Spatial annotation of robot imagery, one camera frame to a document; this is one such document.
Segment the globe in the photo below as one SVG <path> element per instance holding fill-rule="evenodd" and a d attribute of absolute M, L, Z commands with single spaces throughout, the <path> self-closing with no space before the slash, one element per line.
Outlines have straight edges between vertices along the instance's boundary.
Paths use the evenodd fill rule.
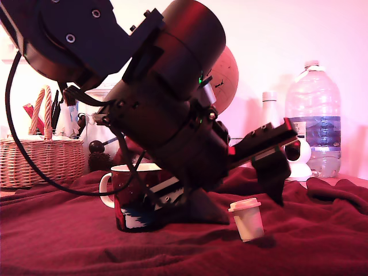
<path fill-rule="evenodd" d="M 212 90 L 216 96 L 216 102 L 213 105 L 220 114 L 234 99 L 239 81 L 235 58 L 227 46 L 209 72 L 208 76 L 210 75 L 213 78 Z"/>

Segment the paper cup lid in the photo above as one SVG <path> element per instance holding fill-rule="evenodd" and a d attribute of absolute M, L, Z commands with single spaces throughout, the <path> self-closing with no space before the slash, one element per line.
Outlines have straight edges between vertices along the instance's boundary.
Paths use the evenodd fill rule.
<path fill-rule="evenodd" d="M 235 212 L 240 210 L 245 210 L 249 208 L 254 208 L 260 205 L 255 197 L 249 198 L 247 200 L 236 201 L 230 204 L 229 212 Z"/>

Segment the black cable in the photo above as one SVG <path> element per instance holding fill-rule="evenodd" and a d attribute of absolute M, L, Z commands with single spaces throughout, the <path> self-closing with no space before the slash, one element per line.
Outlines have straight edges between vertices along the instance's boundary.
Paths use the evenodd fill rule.
<path fill-rule="evenodd" d="M 81 92 L 74 85 L 69 86 L 64 91 L 68 91 L 75 99 L 77 99 L 78 101 L 83 102 L 86 105 L 90 105 L 90 106 L 108 106 L 108 105 L 110 105 L 114 102 L 114 100 L 107 101 L 107 102 L 98 101 L 98 100 L 92 98 L 91 96 L 88 96 L 87 94 Z"/>
<path fill-rule="evenodd" d="M 105 196 L 105 195 L 109 196 L 109 195 L 112 195 L 112 194 L 116 194 L 119 191 L 124 190 L 129 185 L 129 183 L 132 181 L 132 179 L 134 177 L 134 174 L 131 173 L 131 175 L 130 175 L 128 181 L 126 182 L 126 184 L 123 185 L 123 187 L 120 187 L 117 190 L 113 190 L 113 191 L 110 191 L 110 192 L 107 192 L 107 193 L 90 193 L 90 192 L 86 192 L 86 191 L 77 191 L 77 190 L 69 189 L 69 188 L 66 188 L 62 185 L 57 184 L 55 181 L 51 180 L 46 175 L 44 175 L 43 172 L 36 166 L 36 164 L 34 164 L 34 162 L 32 161 L 32 159 L 29 157 L 29 155 L 25 151 L 22 143 L 20 142 L 20 140 L 17 136 L 16 129 L 15 129 L 14 123 L 13 123 L 12 112 L 10 110 L 10 90 L 11 90 L 11 87 L 12 87 L 14 75 L 16 74 L 17 67 L 18 67 L 18 64 L 19 64 L 19 60 L 21 59 L 21 56 L 22 55 L 19 52 L 17 52 L 17 54 L 14 58 L 13 64 L 11 65 L 10 73 L 9 73 L 9 76 L 8 76 L 8 79 L 7 79 L 7 82 L 6 82 L 6 88 L 5 88 L 5 110 L 6 110 L 7 123 L 9 124 L 11 135 L 12 135 L 12 137 L 14 139 L 14 142 L 16 143 L 17 147 L 19 148 L 20 152 L 22 153 L 24 159 L 28 162 L 28 164 L 31 166 L 31 168 L 33 168 L 33 170 L 43 180 L 45 180 L 46 182 L 48 182 L 49 184 L 51 184 L 55 188 L 57 188 L 59 190 L 62 190 L 62 191 L 66 191 L 66 192 L 71 193 L 71 194 L 76 194 L 78 196 L 83 195 L 83 196 L 100 197 L 100 196 Z M 145 151 L 143 151 L 143 153 L 139 156 L 136 167 L 141 162 L 144 154 L 145 154 Z"/>

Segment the water bottle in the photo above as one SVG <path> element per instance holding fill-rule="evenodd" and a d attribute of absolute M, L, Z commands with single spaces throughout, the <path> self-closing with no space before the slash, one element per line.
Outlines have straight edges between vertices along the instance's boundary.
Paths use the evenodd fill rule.
<path fill-rule="evenodd" d="M 285 115 L 298 137 L 312 150 L 308 166 L 314 177 L 337 176 L 341 158 L 340 92 L 318 60 L 305 63 L 287 92 Z"/>

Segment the wicker basket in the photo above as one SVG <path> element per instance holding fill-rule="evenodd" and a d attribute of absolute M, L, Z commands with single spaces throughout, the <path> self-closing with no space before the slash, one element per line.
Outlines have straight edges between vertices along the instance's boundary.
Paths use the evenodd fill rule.
<path fill-rule="evenodd" d="M 37 118 L 46 92 L 45 136 L 36 134 Z M 37 167 L 52 180 L 75 180 L 82 176 L 85 165 L 83 141 L 52 137 L 51 91 L 41 89 L 34 107 L 29 138 L 21 139 L 26 152 Z M 0 186 L 6 188 L 32 187 L 44 181 L 24 159 L 12 138 L 0 140 Z"/>

